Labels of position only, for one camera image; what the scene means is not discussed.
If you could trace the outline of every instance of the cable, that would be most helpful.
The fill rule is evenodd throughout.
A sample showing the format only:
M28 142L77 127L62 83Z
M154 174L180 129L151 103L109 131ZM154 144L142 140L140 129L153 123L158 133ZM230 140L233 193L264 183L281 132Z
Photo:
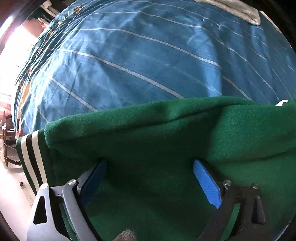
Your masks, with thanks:
M25 177L25 176L26 176L26 175L23 175L23 176L22 176L22 179L23 179L23 177ZM23 182L22 179L20 180L21 182Z
M15 148L15 147L9 146L9 145L7 145L7 144L5 144L5 143L4 143L4 145L6 145L6 146L8 146L8 147L10 147L10 148L12 148L12 149L15 149L15 150L16 150L16 148Z
M13 156L7 156L7 157L6 157L6 158L4 158L4 159L5 159L5 160L6 160L7 158L9 158L9 159L10 159L11 157L13 158L13 160L14 160L15 162L19 162L19 161L20 161L20 160L16 160L16 159L15 159Z

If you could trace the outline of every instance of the blue striped duvet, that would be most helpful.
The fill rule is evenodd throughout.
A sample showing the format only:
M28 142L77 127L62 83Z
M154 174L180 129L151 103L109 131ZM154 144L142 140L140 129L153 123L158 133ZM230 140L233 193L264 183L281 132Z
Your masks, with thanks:
M296 55L260 17L253 26L193 0L77 0L32 49L14 122L20 109L28 134L66 115L165 99L294 99Z

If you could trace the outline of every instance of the bright light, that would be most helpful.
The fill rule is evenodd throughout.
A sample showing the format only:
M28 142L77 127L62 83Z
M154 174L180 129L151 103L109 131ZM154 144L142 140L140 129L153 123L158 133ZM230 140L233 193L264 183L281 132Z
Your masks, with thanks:
M17 27L8 39L0 55L0 89L2 93L14 95L15 80L35 42L36 38L22 26Z
M2 35L6 32L6 30L9 28L9 26L11 25L13 21L13 17L10 16L8 17L5 22L3 23L3 25L0 28L0 37L2 37Z

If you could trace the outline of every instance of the wooden furniture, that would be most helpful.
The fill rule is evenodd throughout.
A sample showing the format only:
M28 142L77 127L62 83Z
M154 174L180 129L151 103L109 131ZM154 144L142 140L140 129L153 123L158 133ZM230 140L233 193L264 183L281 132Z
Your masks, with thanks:
M3 155L4 155L5 164L7 167L8 167L9 162L14 165L20 166L21 165L20 161L15 161L15 160L12 160L7 157L7 149L8 148L15 149L15 147L13 145L16 143L15 130L14 130L13 124L12 124L12 117L11 117L11 115L6 116L5 112L4 112L2 120L3 120L3 123L1 126L1 139L2 139Z

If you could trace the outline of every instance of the white stripe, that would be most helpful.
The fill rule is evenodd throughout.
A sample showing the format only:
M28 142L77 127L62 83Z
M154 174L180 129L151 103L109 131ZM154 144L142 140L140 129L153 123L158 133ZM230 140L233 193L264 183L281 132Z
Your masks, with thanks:
M262 59L268 61L266 58L264 58L262 55L258 54L254 49L252 49L251 47L249 47L251 50L253 50L255 52L255 54L257 54L259 57L261 57Z
M245 92L243 92L235 83L233 83L229 78L222 76L223 79L225 79L227 82L232 84L246 99L252 100Z
M268 60L266 58L264 58L263 56L261 56L260 54L258 54L254 49L252 49L251 47L249 47L251 50L253 50L255 52L255 54L257 54L258 56L260 56L262 59L266 60L268 62ZM282 82L282 80L280 79L280 77L277 75L277 73L274 71L274 69L269 66L270 69L276 74L276 76L278 77L278 79L280 80L280 82L282 83L282 85L284 86L284 88L286 89L286 91L288 92L289 96L292 98L290 92L288 91L288 89L286 88L286 86L284 85L284 83Z
M119 66L117 64L111 63L111 62L109 62L107 60L101 59L99 57L96 57L96 56L91 55L91 54L88 54L88 53L78 52L78 51L75 51L75 50L69 50L69 49L57 49L57 50L59 50L59 51L65 51L65 52L71 52L71 53L76 53L76 54L79 54L79 55L83 55L83 56L87 56L87 57L91 57L91 58L97 59L97 60L99 60L99 61L101 61L101 62L103 62L105 64L111 65L111 66L113 66L113 67L115 67L117 69L120 69L120 70L128 73L128 74L131 74L133 76L136 76L136 77L138 77L138 78L140 78L140 79L142 79L142 80L144 80L144 81L146 81L146 82L148 82L150 84L153 84L153 85L157 86L158 88L161 88L164 91L166 91L166 92L174 95L175 97L177 97L179 99L184 99L184 97L182 95L180 95L177 92L175 92L175 91L173 91L173 90L165 87L164 85L162 85L162 84L160 84L160 83L158 83L158 82L156 82L156 81L154 81L152 79L149 79L149 78L147 78L147 77L145 77L145 76L143 76L141 74L138 74L138 73L136 73L134 71L131 71L129 69L126 69L126 68L124 68L122 66Z
M28 127L28 129L29 129L29 132L31 133L32 131L30 130L30 127L29 127L28 123L26 122L26 119L25 119L25 116L24 116L24 115L23 115L23 117L21 118L21 123L20 123L20 125L22 125L23 122L27 125L27 127Z
M292 71L294 71L295 72L295 70L293 70L289 65L287 65Z
M214 88L213 86L210 86L210 85L207 85L205 83L203 83L202 81L198 80L197 78L193 77L191 74L188 74L186 73L185 71L177 68L176 66L172 66L171 64L165 62L165 61L162 61L160 59L157 59L157 58L154 58L152 56L149 56L149 55L146 55L144 53L141 53L139 51L130 51L129 49L127 49L126 47L122 47L120 45L116 45L116 44L110 44L110 43L107 43L107 42L99 42L99 43L104 43L105 45L109 45L110 47L115 47L115 48L118 48L118 49L121 49L127 53L132 53L132 54L135 54L135 55L139 55L141 57L145 57L145 58L148 58L148 59L152 59L153 61L157 62L157 63L161 63L165 66L168 66L174 70L176 70L177 72L179 72L180 74L182 75L185 75L187 78L189 79L192 79L194 80L196 83L200 84L201 86L205 87L206 89L210 90L210 91L213 91L215 92L216 94L218 95L222 95L222 92L220 90L217 90L216 88Z
M257 28L257 29L260 29L260 30L262 30L262 31L264 32L264 29L263 29L263 28L259 28L258 26L251 25L250 27L251 27L251 28Z
M280 66L281 70L282 70L285 74L287 74L286 71L284 71L284 69L281 67L281 65L279 64L279 62L276 60L275 57L274 57L274 60L278 63L278 65Z
M56 83L59 87L61 87L64 91L66 91L69 95L73 96L76 100L78 100L81 104L85 105L87 108L91 109L92 111L98 111L95 107L91 106L90 104L86 103L83 99L81 99L79 96L74 94L72 91L68 90L65 86L63 86L61 83L56 81L52 76L50 76L48 73L46 73L44 70L41 70L43 73L45 73L54 83Z
M29 175L33 181L33 184L35 186L35 189L36 189L36 192L38 192L39 190L39 183L38 183L38 180L37 180L37 177L36 177L36 174L34 172L34 169L31 165L31 162L30 162L30 158L29 158L29 154L28 154L28 150L27 150L27 137L28 135L22 137L22 140L21 140L21 149L22 149L22 156L24 158L24 162L25 162L25 165L26 165L26 168L29 172Z
M32 146L33 146L36 162L37 162L37 165L38 165L38 168L39 168L39 172L41 174L42 182L47 183L47 178L46 178L46 175L45 175L45 170L44 170L44 166L43 166L41 152L40 152L39 144L38 144L38 132L39 131L34 131L32 133Z
M243 38L243 36L242 35L240 35L240 34L238 34L238 33L236 33L236 32L233 32L229 27L227 27L227 26L225 26L225 25L223 25L223 24L220 24L220 26L223 26L223 27L225 27L225 28L227 28L229 31L231 31L232 33L234 33L234 34L236 34L236 35L238 35L238 36L241 36L242 38Z
M49 123L49 120L44 116L44 114L41 113L41 111L38 109L38 107L37 107L37 111L38 111L38 113L42 116L42 118L43 118L47 123Z
M198 28L202 28L204 29L205 31L209 32L209 34L211 34L213 36L213 38L220 44L224 45L226 48L228 48L229 50L233 51L234 53L236 53L241 59L243 59L244 61L246 61L250 67L254 70L254 72L264 81L264 83L273 91L273 93L275 94L276 98L279 100L278 96L276 95L274 89L263 79L263 77L253 68L253 66L250 64L250 62L248 60L246 60L243 56L241 56L237 51L235 51L234 49L232 48L229 48L228 46L226 46L222 41L218 40L210 31L208 31L207 29L201 27L201 26L196 26ZM84 31L84 30L109 30L109 31L120 31L120 32L124 32L124 33L128 33L128 34L132 34L134 36L137 36L137 37L140 37L140 38L144 38L144 39L148 39L148 40L152 40L152 41L155 41L155 42L158 42L158 43L161 43L161 44L165 44L167 46L170 46L174 49L177 49L179 51L182 51L184 53L187 53L189 54L190 56L192 57L198 57L198 56L195 56L194 54L190 53L190 52L187 52L183 49L180 49L179 47L176 47L176 46L173 46L169 43L166 43L166 42L163 42L163 41L160 41L160 40L157 40L157 39L153 39L153 38L149 38L149 37L146 37L146 36L143 36L143 35L139 35L139 34L136 34L136 33L133 33L133 32L130 32L130 31L127 31L127 30L123 30L123 29L119 29L119 28L84 28L84 29L78 29L78 30L72 30L72 31Z
M244 61L246 61L250 66L251 66L251 68L254 70L254 72L263 80L263 82L272 90L272 92L275 94L275 96L276 96L276 98L279 100L279 98L278 98L278 96L276 95L276 93L275 93L275 91L274 91L274 89L265 81L265 79L257 72L257 70L255 70L254 68L253 68L253 66L250 64L250 62L248 61L248 60L246 60L243 56L241 56L237 51L235 51L234 49L232 49L232 48L229 48L228 46L226 46L222 41L220 41L220 40L218 40L210 31L208 31L207 29L205 29L204 27L201 27L201 26L194 26L194 25L190 25L190 24L185 24L185 23L179 23L179 22L176 22L176 21L173 21L173 20L170 20L170 19L167 19L167 18L163 18L163 17L161 17L161 16L158 16L158 15L152 15L152 14L148 14L148 13L145 13L145 12L142 12L142 11L137 11L137 12L101 12L101 13L144 13L144 14L146 14L146 15L149 15L149 16L152 16L152 17L157 17L157 18L161 18L161 19L164 19L164 20L167 20L167 21L170 21L170 22L172 22L172 23L176 23L176 24L181 24L181 25L185 25L185 26L189 26L189 27L193 27L193 28L201 28L201 29L204 29L204 30L206 30L207 32L209 32L212 36L213 36L213 38L218 42L218 43L220 43L220 44L222 44L222 45L224 45L225 47L227 47L229 50L231 50L231 51L233 51L233 52L235 52L240 58L242 58ZM133 34L133 35L136 35L136 36L141 36L141 35L138 35L138 34L135 34L135 33L132 33L132 32L129 32L129 33L131 33L131 34ZM196 56L199 60L201 60L201 61L204 61L204 62L207 62L207 63L209 63L209 62L211 62L211 64L214 64L214 65L216 65L216 66L218 66L219 68L221 68L221 66L219 65L219 64L217 64L216 62L214 62L214 61L211 61L211 60L208 60L208 59L204 59L204 58L201 58L201 57L199 57L199 56Z
M112 2L112 3L118 3L118 2L149 2L149 1L133 1L133 0L127 0L127 1L115 1L115 2ZM177 6L169 5L169 4L155 3L155 2L149 2L149 3L157 4L157 5L163 5L163 6L170 6L170 7L175 7L175 8L183 9L183 10L185 10L185 11L187 11L187 12L190 12L190 13L196 14L196 15L202 17L202 18L207 18L207 17L204 17L204 16L202 16L202 15L196 13L196 12L191 12L191 11L185 9L185 8L182 8L182 7L177 7Z
M49 123L48 119L47 119L47 118L44 116L44 114L42 114L41 111L39 110L38 105L36 104L36 103L37 103L36 98L35 98L35 96L33 95L33 93L32 93L31 90L30 90L30 94L31 94L31 96L33 97L33 99L34 99L34 101L35 101L35 108L37 109L38 113L42 116L42 118L43 118L47 123Z
M107 4L117 3L117 2L127 2L127 1L108 1L108 2L105 2L105 3L101 3L101 4L99 4L98 6L100 6L100 5L105 6L105 5L107 5ZM221 15L220 13L216 12L215 10L213 10L213 9L211 9L211 8L207 8L207 7L205 7L205 6L203 6L203 5L200 5L200 4L198 4L198 3L196 3L196 5L199 5L199 6L202 6L202 7L206 8L206 9L209 9L209 10L211 10L211 11L213 11L213 12L219 14L220 16L222 16L222 17L224 17L224 18L226 18L226 19L228 19L228 20L234 22L234 23L239 23L239 22L233 21L233 20L231 20L231 19L229 19L229 18L227 18L227 17Z
M154 42L160 43L160 44L164 44L164 45L166 45L166 46L169 46L169 47L171 47L171 48L174 48L174 49L176 49L176 50L179 50L179 51L181 51L181 52L183 52L183 53L185 53L185 54L188 54L188 55L190 55L190 56L192 56L192 57L194 57L194 58L196 58L196 59L198 59L198 60L201 60L201 61L203 61L203 62L206 62L206 63L212 64L212 65L215 65L215 66L221 68L221 66L220 66L218 63L216 63L216 62L214 62L214 61L212 61L212 60L208 60L208 59L206 59L206 58L199 57L199 56L197 56L197 55L195 55L195 54L193 54L193 53L190 53L190 52L188 52L188 51L186 51L186 50L184 50L184 49L181 49L181 48L176 47L176 46L174 46L174 45L171 45L171 44L169 44L169 43L166 43L166 42L160 41L160 40L158 40L158 39L153 39L153 38L150 38L150 37L146 37L146 36L143 36L143 35L139 35L139 34L136 34L136 33L133 33L133 32L127 31L127 30L119 29L119 28L83 28L83 29L71 30L70 32L72 32L72 31L86 31L86 30L109 30L109 31L120 31L120 32L124 32L124 33L131 34L131 35L134 35L134 36L137 36L137 37L143 38L143 39L148 39L148 40L151 40L151 41L154 41Z
M277 75L277 73L274 71L274 69L269 66L270 69L276 74L276 76L279 78L279 76ZM280 82L283 84L283 86L285 87L286 91L288 92L289 96L291 97L291 99L293 99L293 97L290 95L290 92L288 91L288 89L286 88L286 86L284 85L284 83L282 82L282 80L279 78Z
M245 31L249 36L251 36L251 37L255 37L255 38L259 39L257 36L249 34L246 30L244 30L244 31Z

